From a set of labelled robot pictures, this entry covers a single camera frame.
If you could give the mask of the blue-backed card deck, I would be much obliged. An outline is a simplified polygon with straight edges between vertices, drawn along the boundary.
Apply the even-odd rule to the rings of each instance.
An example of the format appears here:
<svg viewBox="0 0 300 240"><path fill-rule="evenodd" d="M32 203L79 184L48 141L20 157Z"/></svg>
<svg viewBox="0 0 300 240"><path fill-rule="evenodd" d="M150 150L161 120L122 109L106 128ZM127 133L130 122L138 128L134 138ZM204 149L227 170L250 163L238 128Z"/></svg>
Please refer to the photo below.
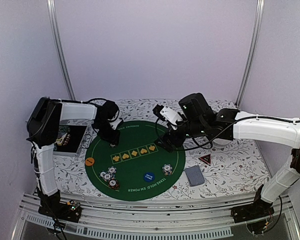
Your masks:
<svg viewBox="0 0 300 240"><path fill-rule="evenodd" d="M205 178L198 165L185 168L184 172L191 187L200 186L205 183Z"/></svg>

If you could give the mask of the aluminium frame post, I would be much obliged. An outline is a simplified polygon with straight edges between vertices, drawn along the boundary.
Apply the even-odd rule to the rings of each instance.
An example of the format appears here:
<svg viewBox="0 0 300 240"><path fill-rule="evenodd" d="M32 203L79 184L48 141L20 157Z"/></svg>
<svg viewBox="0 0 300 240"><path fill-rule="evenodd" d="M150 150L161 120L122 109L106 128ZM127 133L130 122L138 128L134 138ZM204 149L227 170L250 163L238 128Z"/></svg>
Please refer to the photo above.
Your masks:
<svg viewBox="0 0 300 240"><path fill-rule="evenodd" d="M263 13L264 13L264 7L265 7L265 1L264 0L257 0L256 1L256 10L255 10L255 16L254 16L254 23L253 23L253 29L252 29L252 35L251 35L251 41L249 46L249 51L247 55L246 64L244 67L242 80L240 83L239 91L236 97L235 105L240 108L242 105L242 102L244 100L244 95L248 86L250 73L253 66L254 56L256 53L256 48L258 44L258 39L260 35L260 30L262 26L262 20L263 20Z"/></svg>
<svg viewBox="0 0 300 240"><path fill-rule="evenodd" d="M47 11L49 15L49 21L52 31L52 36L55 44L55 49L57 53L58 62L60 64L60 69L62 73L62 77L64 80L65 88L68 94L68 97L70 100L76 100L75 91L70 79L68 66L64 54L64 49L62 45L62 39L61 34L59 30L59 24L58 24L58 17L57 17L57 10L54 0L47 0Z"/></svg>

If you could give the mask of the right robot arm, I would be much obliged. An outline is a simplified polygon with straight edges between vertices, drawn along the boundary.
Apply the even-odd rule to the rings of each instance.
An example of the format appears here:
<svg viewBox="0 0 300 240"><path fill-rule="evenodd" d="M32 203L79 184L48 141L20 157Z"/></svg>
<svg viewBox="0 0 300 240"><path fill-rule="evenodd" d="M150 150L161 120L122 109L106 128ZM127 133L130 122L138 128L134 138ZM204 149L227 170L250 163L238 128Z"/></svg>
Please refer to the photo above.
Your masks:
<svg viewBox="0 0 300 240"><path fill-rule="evenodd" d="M223 108L214 112L201 93L192 93L178 102L182 113L156 105L154 115L167 122L168 130L157 143L168 152L177 152L186 139L258 140L291 147L290 157L274 177L261 185L253 203L233 207L231 215L239 222L273 212L273 202L300 178L300 118L278 118Z"/></svg>

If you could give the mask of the blue small blind button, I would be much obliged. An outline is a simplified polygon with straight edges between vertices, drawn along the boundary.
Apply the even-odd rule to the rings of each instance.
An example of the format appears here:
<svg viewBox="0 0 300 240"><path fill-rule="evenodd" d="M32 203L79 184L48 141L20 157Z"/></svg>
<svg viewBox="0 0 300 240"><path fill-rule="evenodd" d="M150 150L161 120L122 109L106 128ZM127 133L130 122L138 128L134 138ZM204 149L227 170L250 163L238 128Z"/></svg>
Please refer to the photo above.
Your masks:
<svg viewBox="0 0 300 240"><path fill-rule="evenodd" d="M153 182L155 180L155 174L153 172L146 172L143 175L143 180L147 183Z"/></svg>

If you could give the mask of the black red triangle token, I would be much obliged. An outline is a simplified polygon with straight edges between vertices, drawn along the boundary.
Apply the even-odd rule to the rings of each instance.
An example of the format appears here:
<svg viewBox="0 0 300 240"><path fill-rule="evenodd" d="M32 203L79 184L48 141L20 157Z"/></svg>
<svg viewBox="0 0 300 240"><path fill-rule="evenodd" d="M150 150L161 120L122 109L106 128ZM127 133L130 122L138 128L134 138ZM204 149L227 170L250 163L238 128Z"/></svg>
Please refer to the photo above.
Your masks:
<svg viewBox="0 0 300 240"><path fill-rule="evenodd" d="M207 154L207 155L204 155L204 156L200 156L198 158L201 162L207 164L207 165L211 165L212 163L212 159L211 159L211 154Z"/></svg>

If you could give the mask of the poker chip stack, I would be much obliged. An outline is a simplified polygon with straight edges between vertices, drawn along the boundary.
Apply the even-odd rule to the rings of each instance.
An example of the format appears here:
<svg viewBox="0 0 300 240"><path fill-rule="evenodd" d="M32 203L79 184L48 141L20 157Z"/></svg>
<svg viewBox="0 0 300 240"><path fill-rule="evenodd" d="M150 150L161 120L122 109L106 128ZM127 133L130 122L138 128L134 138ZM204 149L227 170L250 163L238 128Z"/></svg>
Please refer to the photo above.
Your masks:
<svg viewBox="0 0 300 240"><path fill-rule="evenodd" d="M105 181L109 182L110 180L116 179L117 168L114 166L110 166L107 171L103 170L99 173L99 177Z"/></svg>
<svg viewBox="0 0 300 240"><path fill-rule="evenodd" d="M162 167L162 172L165 176L169 176L173 172L173 167L170 164L164 164Z"/></svg>

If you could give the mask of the left aluminium frame post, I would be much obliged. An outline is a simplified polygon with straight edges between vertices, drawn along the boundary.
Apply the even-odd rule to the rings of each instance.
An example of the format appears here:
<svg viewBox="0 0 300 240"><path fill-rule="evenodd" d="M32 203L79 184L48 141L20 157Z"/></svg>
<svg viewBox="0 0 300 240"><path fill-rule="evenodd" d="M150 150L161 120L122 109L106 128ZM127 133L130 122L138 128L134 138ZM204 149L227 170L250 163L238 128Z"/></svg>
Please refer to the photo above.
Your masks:
<svg viewBox="0 0 300 240"><path fill-rule="evenodd" d="M59 30L59 24L58 24L58 17L57 17L57 10L54 0L47 0L47 11L49 15L49 21L52 31L52 36L55 44L55 49L57 53L58 62L60 64L60 69L62 73L62 77L64 80L65 88L68 94L68 97L70 100L76 100L75 91L70 79L68 66L64 54L64 49L62 45L62 39L61 34Z"/></svg>

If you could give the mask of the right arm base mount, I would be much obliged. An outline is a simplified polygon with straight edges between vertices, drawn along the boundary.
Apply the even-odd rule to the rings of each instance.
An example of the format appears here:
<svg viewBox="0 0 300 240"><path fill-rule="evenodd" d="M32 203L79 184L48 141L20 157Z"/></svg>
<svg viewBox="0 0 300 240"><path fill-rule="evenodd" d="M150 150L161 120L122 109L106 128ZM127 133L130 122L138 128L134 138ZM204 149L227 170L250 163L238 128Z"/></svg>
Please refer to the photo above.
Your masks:
<svg viewBox="0 0 300 240"><path fill-rule="evenodd" d="M271 203L262 200L256 200L253 203L235 206L231 208L230 214L235 223L251 221L263 217L270 217L274 214L274 209ZM248 223L247 229L250 233L261 235L267 230L269 220L261 220L254 223Z"/></svg>

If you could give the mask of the front aluminium rail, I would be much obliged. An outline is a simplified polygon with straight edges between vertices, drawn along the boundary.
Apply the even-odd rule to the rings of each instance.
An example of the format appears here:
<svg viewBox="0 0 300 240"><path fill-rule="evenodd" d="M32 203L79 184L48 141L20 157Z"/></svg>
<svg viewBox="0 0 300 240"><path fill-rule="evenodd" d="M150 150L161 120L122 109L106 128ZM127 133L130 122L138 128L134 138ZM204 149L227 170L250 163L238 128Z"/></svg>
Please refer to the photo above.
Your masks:
<svg viewBox="0 0 300 240"><path fill-rule="evenodd" d="M63 231L38 212L36 193L24 194L9 236L11 240L300 240L300 225L287 194L273 204L268 231L253 234L248 222L235 222L233 207L249 204L252 193L187 200L121 201L83 195L61 195L63 202L81 203L77 223L65 221Z"/></svg>

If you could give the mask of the right aluminium frame post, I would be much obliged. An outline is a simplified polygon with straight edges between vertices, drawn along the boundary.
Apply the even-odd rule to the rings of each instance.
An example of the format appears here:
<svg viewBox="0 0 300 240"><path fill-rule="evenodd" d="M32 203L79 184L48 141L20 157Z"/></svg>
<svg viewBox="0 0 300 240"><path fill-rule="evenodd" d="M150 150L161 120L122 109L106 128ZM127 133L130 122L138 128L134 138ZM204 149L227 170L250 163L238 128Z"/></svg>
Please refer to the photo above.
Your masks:
<svg viewBox="0 0 300 240"><path fill-rule="evenodd" d="M264 0L257 0L256 1L256 10L255 10L255 16L254 16L254 23L253 23L253 29L252 29L252 35L251 35L251 41L249 46L249 51L247 55L246 64L244 67L242 80L240 83L239 91L236 97L235 105L240 108L242 105L242 102L244 100L244 95L248 86L250 73L253 66L254 56L256 53L256 48L258 44L258 39L260 35L260 30L262 26L262 20L263 20L263 13L264 13L264 7L265 7L265 1Z"/></svg>

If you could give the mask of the upper poker chip row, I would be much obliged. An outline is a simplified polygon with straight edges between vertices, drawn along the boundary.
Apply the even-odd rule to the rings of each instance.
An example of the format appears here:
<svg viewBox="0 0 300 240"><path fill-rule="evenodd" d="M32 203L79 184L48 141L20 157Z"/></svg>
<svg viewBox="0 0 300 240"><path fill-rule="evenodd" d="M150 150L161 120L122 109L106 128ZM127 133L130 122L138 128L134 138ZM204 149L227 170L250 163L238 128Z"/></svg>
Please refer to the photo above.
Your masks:
<svg viewBox="0 0 300 240"><path fill-rule="evenodd" d="M69 125L60 125L58 127L58 131L60 133L70 133L71 132L71 127Z"/></svg>

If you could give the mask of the white bowl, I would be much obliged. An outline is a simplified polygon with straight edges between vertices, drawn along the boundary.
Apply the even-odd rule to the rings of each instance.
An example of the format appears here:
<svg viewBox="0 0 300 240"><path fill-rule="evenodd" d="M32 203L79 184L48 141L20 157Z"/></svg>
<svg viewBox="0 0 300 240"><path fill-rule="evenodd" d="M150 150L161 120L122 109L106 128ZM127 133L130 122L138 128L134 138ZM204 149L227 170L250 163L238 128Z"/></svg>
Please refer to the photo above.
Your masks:
<svg viewBox="0 0 300 240"><path fill-rule="evenodd" d="M231 140L225 140L225 139L214 139L212 141L213 145L217 148L226 147L230 142Z"/></svg>

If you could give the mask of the round green poker mat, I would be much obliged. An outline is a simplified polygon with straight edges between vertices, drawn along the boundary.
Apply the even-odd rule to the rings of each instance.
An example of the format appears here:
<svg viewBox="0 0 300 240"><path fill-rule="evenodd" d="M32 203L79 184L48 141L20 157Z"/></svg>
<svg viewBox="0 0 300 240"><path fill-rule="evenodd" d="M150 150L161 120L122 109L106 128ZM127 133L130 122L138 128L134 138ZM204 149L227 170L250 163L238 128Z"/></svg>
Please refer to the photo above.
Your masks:
<svg viewBox="0 0 300 240"><path fill-rule="evenodd" d="M122 201L147 200L166 192L179 180L186 163L184 151L169 153L156 144L156 133L163 135L166 130L150 121L134 120L120 126L118 146L111 147L97 136L85 153L85 160L89 157L95 160L93 166L85 165L88 179L101 193ZM171 175L163 174L165 164L172 166ZM111 189L108 182L99 177L101 171L111 166L117 169L118 190ZM154 181L144 181L143 176L148 172L154 173Z"/></svg>

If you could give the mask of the aluminium poker set case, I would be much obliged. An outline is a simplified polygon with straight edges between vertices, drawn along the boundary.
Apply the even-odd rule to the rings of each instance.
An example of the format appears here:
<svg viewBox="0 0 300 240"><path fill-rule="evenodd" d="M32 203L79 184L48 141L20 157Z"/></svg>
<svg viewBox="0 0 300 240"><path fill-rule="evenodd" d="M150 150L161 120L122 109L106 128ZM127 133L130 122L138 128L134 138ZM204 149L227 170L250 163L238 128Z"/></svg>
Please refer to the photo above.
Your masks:
<svg viewBox="0 0 300 240"><path fill-rule="evenodd" d="M84 136L88 129L87 125L59 125L70 126L70 139L67 145L58 146L54 143L53 154L60 156L77 157L83 147Z"/></svg>

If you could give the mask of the orange big blind button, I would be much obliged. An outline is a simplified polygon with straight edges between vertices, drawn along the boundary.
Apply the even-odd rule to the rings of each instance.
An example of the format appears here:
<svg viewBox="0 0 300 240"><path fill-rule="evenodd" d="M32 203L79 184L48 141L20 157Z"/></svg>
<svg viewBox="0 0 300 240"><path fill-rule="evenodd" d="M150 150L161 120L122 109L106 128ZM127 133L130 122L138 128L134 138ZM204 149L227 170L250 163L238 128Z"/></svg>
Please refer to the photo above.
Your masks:
<svg viewBox="0 0 300 240"><path fill-rule="evenodd" d="M85 165L88 167L93 166L95 163L95 159L93 157L88 157L85 159Z"/></svg>

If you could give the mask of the boxed card deck in case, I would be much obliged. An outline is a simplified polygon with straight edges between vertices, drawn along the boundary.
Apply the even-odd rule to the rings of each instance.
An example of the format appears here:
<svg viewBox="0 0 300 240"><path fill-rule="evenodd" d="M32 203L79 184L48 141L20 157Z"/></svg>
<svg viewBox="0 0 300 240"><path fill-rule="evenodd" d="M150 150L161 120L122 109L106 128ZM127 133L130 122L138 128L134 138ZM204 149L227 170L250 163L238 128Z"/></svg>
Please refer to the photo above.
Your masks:
<svg viewBox="0 0 300 240"><path fill-rule="evenodd" d="M71 135L68 132L59 132L55 144L57 146L65 146L68 144Z"/></svg>

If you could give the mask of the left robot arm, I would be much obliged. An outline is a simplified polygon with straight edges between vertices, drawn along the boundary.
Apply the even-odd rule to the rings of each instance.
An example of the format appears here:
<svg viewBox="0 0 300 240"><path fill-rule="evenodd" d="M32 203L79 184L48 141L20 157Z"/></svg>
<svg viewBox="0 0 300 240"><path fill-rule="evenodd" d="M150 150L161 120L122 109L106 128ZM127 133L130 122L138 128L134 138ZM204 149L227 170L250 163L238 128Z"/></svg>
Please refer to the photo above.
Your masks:
<svg viewBox="0 0 300 240"><path fill-rule="evenodd" d="M97 135L110 146L119 144L122 123L119 119L119 107L114 101L103 99L103 104L96 104L96 99L75 101L42 97L26 125L28 138L32 145L31 161L37 180L37 193L40 198L40 210L53 217L79 215L81 204L71 200L61 203L60 190L55 181L53 150L62 121L92 121L92 128Z"/></svg>

